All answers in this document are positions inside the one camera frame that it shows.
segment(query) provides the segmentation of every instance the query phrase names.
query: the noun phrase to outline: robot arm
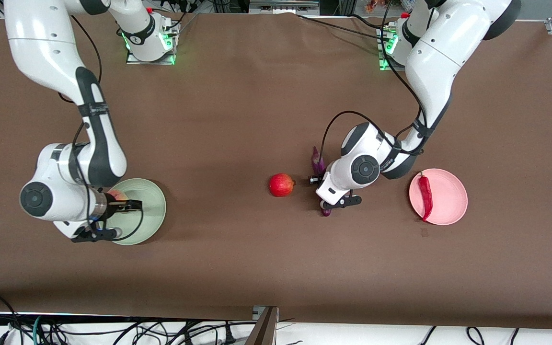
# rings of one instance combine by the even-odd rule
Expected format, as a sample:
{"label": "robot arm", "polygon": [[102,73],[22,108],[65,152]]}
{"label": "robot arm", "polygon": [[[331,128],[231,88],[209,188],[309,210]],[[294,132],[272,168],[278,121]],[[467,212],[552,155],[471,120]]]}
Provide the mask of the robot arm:
{"label": "robot arm", "polygon": [[351,189],[373,183],[379,176],[377,169],[388,179],[397,179],[410,171],[416,160],[414,153],[421,151],[449,106],[454,77],[511,3],[510,0],[438,2],[439,16],[414,44],[405,62],[409,85],[422,107],[410,133],[400,142],[388,133],[384,133],[385,140],[368,123],[351,129],[342,144],[342,157],[329,164],[316,190],[329,205],[341,203]]}
{"label": "robot arm", "polygon": [[[114,5],[111,12],[123,32],[141,37],[131,42],[136,57],[160,58],[167,51],[162,30],[155,28],[156,20],[162,24],[160,15],[149,15],[141,0],[119,0]],[[70,14],[94,15],[109,8],[110,0],[6,1],[6,31],[18,69],[36,83],[68,96],[78,107],[90,140],[74,147],[46,146],[33,178],[20,194],[25,212],[54,221],[69,238],[114,212],[108,209],[109,196],[85,186],[83,177],[87,185],[113,186],[127,170],[108,105],[95,75],[79,57],[69,19]]]}

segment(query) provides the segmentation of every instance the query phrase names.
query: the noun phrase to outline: brown tablecloth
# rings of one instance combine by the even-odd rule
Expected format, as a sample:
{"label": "brown tablecloth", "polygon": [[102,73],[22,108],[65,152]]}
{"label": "brown tablecloth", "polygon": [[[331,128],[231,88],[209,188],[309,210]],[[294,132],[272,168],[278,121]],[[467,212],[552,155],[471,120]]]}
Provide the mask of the brown tablecloth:
{"label": "brown tablecloth", "polygon": [[[552,328],[552,36],[542,23],[482,43],[458,74],[414,166],[466,186],[466,215],[438,227],[409,206],[412,173],[379,179],[329,218],[304,181],[337,112],[390,133],[416,116],[379,70],[375,40],[291,14],[200,15],[175,66],[127,66],[112,18],[80,20],[103,57],[125,178],[155,181],[167,217],[127,247],[73,244],[22,212],[39,151],[70,142],[80,117],[17,70],[0,22],[0,294],[18,310],[249,319],[252,305],[272,304],[297,321]],[[360,122],[332,126],[328,161]],[[291,196],[268,194],[277,172],[298,180]]]}

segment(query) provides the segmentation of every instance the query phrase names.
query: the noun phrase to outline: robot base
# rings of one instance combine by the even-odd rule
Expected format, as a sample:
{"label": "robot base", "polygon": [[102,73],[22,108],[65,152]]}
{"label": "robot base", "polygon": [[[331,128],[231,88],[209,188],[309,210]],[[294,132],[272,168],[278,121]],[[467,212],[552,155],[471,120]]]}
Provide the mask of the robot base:
{"label": "robot base", "polygon": [[[121,241],[114,241],[116,244],[132,245],[138,244],[151,238],[165,219],[166,201],[162,190],[156,184],[145,179],[128,179],[112,187],[124,193],[129,199],[142,201],[144,218],[140,227],[131,237]],[[140,222],[141,214],[138,211],[116,213],[107,220],[108,228],[119,228],[124,237],[130,234]]]}
{"label": "robot base", "polygon": [[171,37],[164,37],[163,42],[167,46],[171,46],[171,50],[164,53],[162,57],[156,59],[155,61],[142,61],[137,59],[130,51],[129,45],[127,45],[127,65],[175,65],[176,63],[176,51],[178,50],[178,38],[180,35],[180,26],[181,24],[175,24],[173,28],[167,31],[167,35]]}

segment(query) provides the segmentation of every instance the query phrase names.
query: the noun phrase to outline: power cord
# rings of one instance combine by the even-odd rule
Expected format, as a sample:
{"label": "power cord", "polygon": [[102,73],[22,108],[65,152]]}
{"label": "power cord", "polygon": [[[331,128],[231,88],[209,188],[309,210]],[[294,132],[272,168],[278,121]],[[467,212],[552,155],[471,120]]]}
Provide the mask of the power cord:
{"label": "power cord", "polygon": [[8,310],[10,311],[14,322],[16,323],[18,329],[21,332],[20,343],[21,343],[21,345],[24,345],[24,336],[22,334],[22,323],[20,323],[20,321],[18,319],[18,314],[14,311],[14,308],[12,308],[11,304],[9,304],[8,301],[6,301],[2,296],[0,296],[0,302],[2,302],[3,304],[6,304],[6,308],[8,308]]}
{"label": "power cord", "polygon": [[519,328],[515,328],[515,331],[512,333],[512,336],[510,337],[510,345],[515,345],[515,337],[519,334]]}
{"label": "power cord", "polygon": [[[389,3],[387,4],[387,7],[385,8],[385,15],[383,15],[383,21],[382,21],[382,24],[381,24],[381,26],[383,26],[383,27],[385,27],[385,23],[386,23],[386,20],[387,20],[387,15],[389,13],[389,8],[391,7],[392,3],[393,3],[393,0],[390,0]],[[425,126],[427,126],[427,116],[425,115],[425,108],[423,108],[423,105],[421,104],[421,100],[419,100],[418,96],[416,96],[416,92],[414,92],[414,90],[412,90],[410,85],[408,85],[408,83],[406,83],[406,81],[403,80],[403,78],[399,75],[399,73],[395,70],[395,68],[393,68],[393,65],[391,64],[391,61],[390,61],[390,56],[386,53],[387,50],[385,48],[384,37],[385,37],[385,30],[381,30],[380,31],[380,38],[381,38],[380,47],[383,50],[383,56],[385,57],[385,60],[387,61],[387,65],[389,65],[389,68],[392,70],[392,72],[395,74],[395,76],[408,89],[410,94],[412,94],[412,96],[414,97],[414,100],[416,100],[416,102],[419,104],[419,107],[421,108],[421,112],[423,112],[423,124]]]}
{"label": "power cord", "polygon": [[133,231],[131,233],[129,233],[127,236],[123,236],[121,238],[113,238],[112,242],[118,242],[118,241],[122,241],[122,240],[127,240],[127,238],[130,238],[131,236],[133,236],[134,233],[136,233],[136,231],[138,229],[140,229],[140,225],[142,225],[142,221],[144,220],[144,210],[140,208],[140,222],[138,223],[138,225],[136,226],[135,229],[133,229]]}
{"label": "power cord", "polygon": [[10,333],[10,331],[5,332],[0,336],[0,345],[4,345],[6,343],[7,335]]}
{"label": "power cord", "polygon": [[[472,335],[470,334],[470,331],[471,330],[475,330],[476,334],[478,334],[478,338],[480,338],[480,343],[478,343],[478,341],[474,340],[474,338],[472,337]],[[484,339],[483,339],[483,335],[480,333],[480,331],[478,330],[478,328],[476,327],[466,327],[466,335],[468,336],[468,339],[473,342],[474,344],[476,345],[484,345]]]}
{"label": "power cord", "polygon": [[[480,343],[478,341],[474,340],[472,335],[470,334],[470,331],[474,330],[476,334],[478,334],[478,338],[480,338]],[[515,337],[519,334],[519,328],[515,328],[515,331],[512,333],[512,336],[510,336],[510,345],[514,345],[515,343]],[[466,335],[468,336],[468,339],[473,342],[475,345],[484,345],[484,339],[483,335],[481,334],[480,330],[476,327],[466,327]]]}
{"label": "power cord", "polygon": [[228,321],[225,321],[225,343],[224,345],[230,345],[236,342],[233,334],[231,334],[231,327]]}
{"label": "power cord", "polygon": [[82,129],[84,127],[84,121],[80,123],[80,126],[76,130],[76,134],[74,135],[74,140],[72,140],[72,157],[74,157],[73,164],[76,165],[78,168],[78,171],[80,173],[80,178],[82,179],[82,184],[85,186],[86,191],[86,223],[88,223],[88,227],[91,229],[92,232],[94,232],[94,229],[91,227],[91,221],[90,221],[90,214],[88,212],[88,209],[91,207],[91,193],[89,192],[88,183],[86,183],[86,179],[84,176],[84,173],[82,172],[82,167],[80,166],[80,163],[78,162],[78,151],[75,150],[76,148],[76,142],[78,140],[78,136],[80,135]]}
{"label": "power cord", "polygon": [[[242,321],[242,322],[235,322],[235,323],[229,323],[230,326],[239,326],[239,325],[254,325],[256,322],[255,321]],[[225,327],[225,325],[218,325],[218,326],[213,326],[213,327],[208,327],[207,329],[205,330],[202,330],[202,331],[199,331],[197,333],[194,333],[194,334],[191,334],[188,339],[192,339],[193,337],[195,336],[198,336],[200,334],[205,334],[206,332],[210,332],[212,330],[216,330],[216,329],[219,329],[219,328],[223,328]],[[173,344],[173,340],[171,340],[171,343],[167,343],[166,345],[171,345]]]}
{"label": "power cord", "polygon": [[377,35],[370,35],[370,34],[366,34],[366,33],[362,33],[361,31],[357,31],[357,30],[353,30],[353,29],[349,29],[349,28],[344,28],[343,26],[338,26],[338,25],[335,25],[335,24],[331,24],[331,23],[327,23],[327,22],[322,22],[320,20],[316,20],[314,18],[309,18],[309,17],[304,17],[303,15],[300,15],[300,14],[296,14],[296,16],[300,17],[300,18],[303,18],[305,20],[309,20],[311,22],[315,22],[315,23],[319,23],[319,24],[323,24],[323,25],[327,25],[327,26],[331,26],[332,28],[336,28],[336,29],[340,29],[340,30],[344,30],[344,31],[348,31],[349,33],[355,33],[357,35],[364,35],[366,37],[371,37],[373,39],[379,39],[379,40],[382,40],[383,37],[378,37]]}
{"label": "power cord", "polygon": [[357,15],[357,14],[355,14],[355,13],[351,13],[351,14],[347,15],[347,17],[357,18],[357,19],[361,20],[361,21],[363,22],[363,24],[365,24],[365,25],[367,25],[367,26],[369,26],[369,27],[371,27],[371,28],[374,28],[374,29],[382,29],[382,28],[383,28],[383,25],[384,25],[384,24],[381,24],[381,25],[374,25],[374,24],[372,24],[372,23],[366,21],[366,18],[361,17],[360,15]]}
{"label": "power cord", "polygon": [[[360,113],[360,112],[357,112],[357,111],[343,111],[343,112],[339,112],[336,116],[334,116],[331,121],[329,122],[329,124],[327,125],[327,128],[325,128],[325,132],[324,134],[322,135],[322,141],[321,141],[321,150],[320,150],[320,153],[319,153],[319,161],[321,161],[322,159],[322,150],[325,146],[325,138],[327,137],[327,133],[329,131],[329,128],[331,127],[331,124],[333,124],[333,122],[336,120],[336,118],[339,118],[340,116],[344,115],[344,114],[355,114],[357,116],[360,116],[362,118],[364,118],[366,121],[370,122],[370,124],[372,126],[374,126],[374,128],[376,128],[376,130],[379,132],[379,134],[381,135],[381,137],[391,146],[391,147],[394,147],[394,143],[392,143],[389,138],[385,135],[385,132],[383,132],[383,130],[377,125],[374,123],[374,121],[372,121],[371,118],[369,118],[368,116],[365,116],[364,114]],[[399,136],[401,133],[403,133],[406,129],[409,129],[412,125],[406,127],[405,129],[402,129],[401,131],[399,131],[399,133],[397,133],[397,135],[394,137],[395,139],[397,139],[397,136]],[[419,152],[411,152],[411,151],[406,151],[406,150],[401,150],[400,151],[401,153],[407,153],[408,155],[411,155],[411,156],[418,156],[418,155],[421,155],[423,154],[423,150],[419,151]]]}
{"label": "power cord", "polygon": [[180,23],[182,22],[182,19],[184,18],[184,16],[186,16],[186,12],[183,12],[183,13],[182,13],[182,16],[180,16],[180,19],[178,19],[178,20],[175,21],[175,24],[172,24],[172,25],[170,25],[170,26],[166,26],[165,29],[166,29],[166,30],[169,30],[169,29],[175,27],[176,25],[180,24]]}
{"label": "power cord", "polygon": [[427,345],[427,341],[429,341],[429,337],[436,330],[436,327],[437,326],[432,326],[431,328],[429,328],[429,332],[427,332],[427,334],[425,335],[425,339],[423,339],[423,341],[421,341],[419,345]]}
{"label": "power cord", "polygon": [[[86,31],[84,26],[82,26],[82,24],[76,19],[76,17],[75,16],[71,16],[71,17],[76,22],[76,24],[78,24],[78,26],[80,27],[82,32],[85,33],[86,37],[91,42],[92,48],[95,50],[95,55],[97,55],[97,62],[99,64],[99,76],[97,77],[97,81],[99,83],[101,83],[101,74],[102,74],[102,71],[103,71],[103,67],[102,67],[102,64],[101,64],[101,55],[99,55],[99,50],[97,49],[97,45],[92,40],[91,35],[88,34],[88,32]],[[61,100],[65,101],[67,103],[73,103],[74,102],[74,101],[71,101],[71,100],[68,100],[68,99],[64,98],[63,95],[60,92],[59,92],[59,98],[61,98]]]}

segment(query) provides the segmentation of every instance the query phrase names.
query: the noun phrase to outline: red pomegranate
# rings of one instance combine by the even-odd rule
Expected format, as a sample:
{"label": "red pomegranate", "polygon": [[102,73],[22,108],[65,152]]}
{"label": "red pomegranate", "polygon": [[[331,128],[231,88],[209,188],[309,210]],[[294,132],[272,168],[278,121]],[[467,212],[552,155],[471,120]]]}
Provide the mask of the red pomegranate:
{"label": "red pomegranate", "polygon": [[293,192],[295,181],[291,176],[280,173],[270,179],[270,193],[274,196],[287,196]]}

